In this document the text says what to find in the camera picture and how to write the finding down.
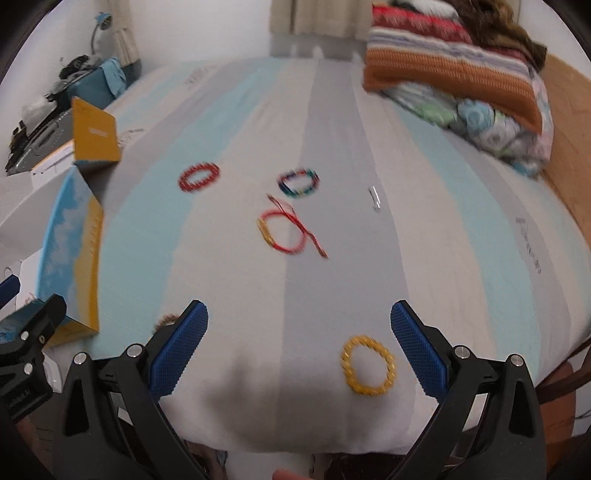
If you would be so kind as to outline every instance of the curtain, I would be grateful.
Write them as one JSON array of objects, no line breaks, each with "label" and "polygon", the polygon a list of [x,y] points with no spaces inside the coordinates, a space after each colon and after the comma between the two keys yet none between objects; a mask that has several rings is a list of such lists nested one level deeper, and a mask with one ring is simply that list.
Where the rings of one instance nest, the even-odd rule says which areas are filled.
[{"label": "curtain", "polygon": [[272,0],[273,33],[367,40],[372,0]]},{"label": "curtain", "polygon": [[122,67],[139,60],[138,47],[135,45],[134,33],[131,30],[131,12],[129,0],[106,0],[105,12],[113,15],[113,37],[117,56]]}]

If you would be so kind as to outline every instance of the blue gripper pad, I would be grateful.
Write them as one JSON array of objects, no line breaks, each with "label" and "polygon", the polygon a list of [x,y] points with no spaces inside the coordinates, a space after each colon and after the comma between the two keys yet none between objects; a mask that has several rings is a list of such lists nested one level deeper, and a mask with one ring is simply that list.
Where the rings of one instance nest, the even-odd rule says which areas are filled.
[{"label": "blue gripper pad", "polygon": [[178,321],[181,321],[181,324],[160,350],[150,369],[149,389],[155,402],[173,392],[193,352],[201,342],[207,330],[207,307],[198,302],[184,319]]},{"label": "blue gripper pad", "polygon": [[18,295],[21,291],[21,282],[16,275],[10,275],[0,283],[0,309]]},{"label": "blue gripper pad", "polygon": [[401,302],[392,307],[390,324],[425,395],[442,403],[447,395],[447,368]]}]

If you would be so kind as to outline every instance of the light blue stripe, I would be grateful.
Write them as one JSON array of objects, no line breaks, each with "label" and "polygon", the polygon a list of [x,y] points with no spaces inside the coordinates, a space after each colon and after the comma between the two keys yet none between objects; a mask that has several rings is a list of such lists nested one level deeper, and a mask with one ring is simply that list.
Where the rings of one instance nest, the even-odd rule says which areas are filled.
[{"label": "light blue stripe", "polygon": [[196,68],[206,63],[205,61],[192,61],[178,65],[168,80],[159,83],[143,97],[136,99],[131,106],[126,108],[124,113],[117,116],[117,130],[122,132],[131,123],[156,107],[170,92],[181,85]]},{"label": "light blue stripe", "polygon": [[199,197],[182,192],[178,178],[191,165],[218,161],[274,84],[285,60],[266,59],[260,65],[184,129],[112,219],[100,253],[101,333],[88,346],[93,355],[116,355],[130,343],[150,337],[183,225]]},{"label": "light blue stripe", "polygon": [[[396,105],[394,108],[445,183],[462,216],[480,265],[498,359],[504,361],[508,355],[520,353],[527,360],[532,378],[536,378],[540,329],[530,275],[519,254],[509,220],[439,127]],[[445,245],[441,246],[441,254],[445,255]]]},{"label": "light blue stripe", "polygon": [[591,315],[591,252],[589,247],[584,238],[577,234],[574,220],[561,207],[559,200],[549,188],[534,181],[525,181],[524,183],[548,214],[554,230],[558,232],[564,244],[564,251],[583,294],[582,301],[588,321]]}]

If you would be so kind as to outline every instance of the beaded bracelet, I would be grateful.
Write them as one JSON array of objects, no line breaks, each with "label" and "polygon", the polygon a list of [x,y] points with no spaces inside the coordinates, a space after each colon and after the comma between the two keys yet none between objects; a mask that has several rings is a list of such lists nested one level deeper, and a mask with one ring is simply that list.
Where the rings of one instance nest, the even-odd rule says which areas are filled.
[{"label": "beaded bracelet", "polygon": [[[189,182],[189,177],[191,175],[197,173],[198,171],[208,171],[209,175],[195,183]],[[205,188],[210,183],[217,180],[220,174],[220,167],[213,163],[199,163],[197,165],[193,165],[189,167],[187,170],[183,172],[183,174],[178,179],[178,186],[181,187],[181,190],[184,192],[193,192],[195,190],[201,190]]]},{"label": "beaded bracelet", "polygon": [[[358,345],[363,345],[371,348],[385,360],[388,367],[386,373],[386,379],[379,387],[367,387],[362,385],[357,380],[355,375],[355,369],[351,366],[351,352],[353,348]],[[343,353],[340,356],[340,364],[343,367],[345,378],[347,379],[347,385],[351,387],[355,393],[360,395],[371,395],[376,397],[378,395],[384,395],[394,385],[394,379],[396,379],[396,365],[394,364],[394,356],[388,351],[388,349],[379,343],[378,341],[368,337],[367,335],[358,335],[351,337],[349,341],[343,347]]]},{"label": "beaded bracelet", "polygon": [[[312,183],[308,185],[305,189],[300,190],[292,190],[289,188],[285,182],[293,180],[297,177],[310,177],[312,179]],[[284,173],[277,179],[277,184],[283,193],[285,193],[288,197],[298,198],[304,197],[306,195],[310,195],[316,191],[318,188],[318,184],[320,183],[320,179],[314,170],[310,170],[309,168],[306,169],[299,169],[299,170],[291,170],[287,173]]]}]

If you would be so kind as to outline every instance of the striped bedsheet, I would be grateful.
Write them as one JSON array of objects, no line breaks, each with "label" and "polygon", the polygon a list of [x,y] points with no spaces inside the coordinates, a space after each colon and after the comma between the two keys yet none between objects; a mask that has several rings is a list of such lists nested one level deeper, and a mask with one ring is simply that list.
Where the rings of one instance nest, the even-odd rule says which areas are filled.
[{"label": "striped bedsheet", "polygon": [[[390,331],[399,299],[452,344],[520,353],[534,382],[590,333],[590,252],[549,188],[361,81],[361,65],[331,60],[186,63],[111,107],[124,151],[100,198],[101,332],[84,347],[119,355],[162,315],[203,301],[209,330],[161,402],[183,438],[226,450],[408,450],[436,403]],[[180,174],[202,162],[219,165],[219,180],[182,192]],[[328,260],[310,243],[301,255],[274,251],[256,225],[268,193],[288,200],[276,179],[298,167],[320,186],[289,201]],[[269,225],[279,243],[297,242],[287,221]],[[353,335],[395,355],[388,394],[345,384],[340,351]],[[355,362],[362,380],[381,382],[379,357],[360,351]]]}]

